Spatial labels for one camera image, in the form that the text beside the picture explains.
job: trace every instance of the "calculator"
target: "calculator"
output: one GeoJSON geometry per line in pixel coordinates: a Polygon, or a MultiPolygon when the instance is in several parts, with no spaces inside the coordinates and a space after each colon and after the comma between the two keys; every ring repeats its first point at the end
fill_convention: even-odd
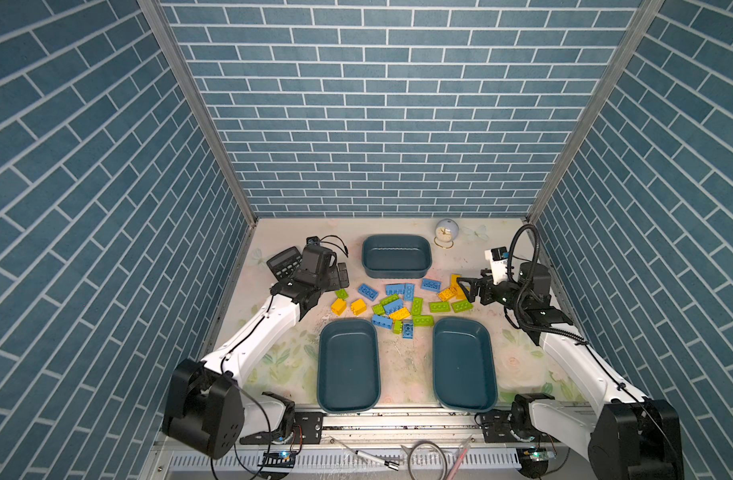
{"type": "Polygon", "coordinates": [[[297,247],[291,246],[280,254],[274,255],[266,264],[277,280],[283,280],[294,274],[302,259],[303,256],[297,247]]]}

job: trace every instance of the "gray cable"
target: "gray cable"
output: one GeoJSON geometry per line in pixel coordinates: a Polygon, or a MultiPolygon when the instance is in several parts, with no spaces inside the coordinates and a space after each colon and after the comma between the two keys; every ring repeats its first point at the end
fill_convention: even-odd
{"type": "Polygon", "coordinates": [[[441,476],[438,477],[438,480],[444,480],[446,478],[446,474],[449,471],[448,463],[446,462],[446,455],[444,454],[444,451],[441,450],[441,447],[437,446],[435,443],[430,442],[429,440],[423,440],[421,442],[417,442],[411,449],[409,450],[409,454],[406,456],[406,467],[409,469],[409,477],[411,480],[417,480],[415,478],[414,473],[411,471],[411,456],[414,455],[414,452],[417,451],[417,448],[422,446],[428,446],[432,448],[433,450],[436,450],[438,452],[438,455],[441,456],[441,476]]]}

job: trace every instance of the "tiled wall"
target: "tiled wall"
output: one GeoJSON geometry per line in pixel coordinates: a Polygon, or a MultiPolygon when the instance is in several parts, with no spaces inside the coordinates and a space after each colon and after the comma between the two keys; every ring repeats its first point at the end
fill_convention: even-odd
{"type": "Polygon", "coordinates": [[[667,0],[541,222],[592,343],[733,478],[733,2],[667,0]]]}
{"type": "Polygon", "coordinates": [[[164,5],[259,216],[523,216],[639,2],[164,5]]]}
{"type": "Polygon", "coordinates": [[[245,227],[134,0],[0,0],[0,479],[140,472],[245,227]]]}

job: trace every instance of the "dark blue tray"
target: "dark blue tray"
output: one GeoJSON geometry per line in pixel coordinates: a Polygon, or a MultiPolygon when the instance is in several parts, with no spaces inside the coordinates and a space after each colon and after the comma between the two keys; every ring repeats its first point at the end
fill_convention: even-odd
{"type": "Polygon", "coordinates": [[[481,323],[449,316],[433,327],[433,391],[446,408],[487,412],[497,403],[489,332],[481,323]]]}
{"type": "Polygon", "coordinates": [[[433,258],[418,235],[372,235],[364,240],[361,262],[371,278],[422,278],[433,258]]]}
{"type": "Polygon", "coordinates": [[[335,320],[321,330],[318,401],[326,412],[353,413],[379,400],[377,331],[361,319],[335,320]]]}

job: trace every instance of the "alarm clock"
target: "alarm clock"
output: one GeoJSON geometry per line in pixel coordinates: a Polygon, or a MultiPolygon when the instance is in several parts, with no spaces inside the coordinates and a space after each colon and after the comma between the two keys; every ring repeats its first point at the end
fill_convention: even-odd
{"type": "Polygon", "coordinates": [[[445,218],[435,225],[435,239],[433,242],[441,248],[452,248],[459,233],[460,227],[457,222],[445,218]]]}

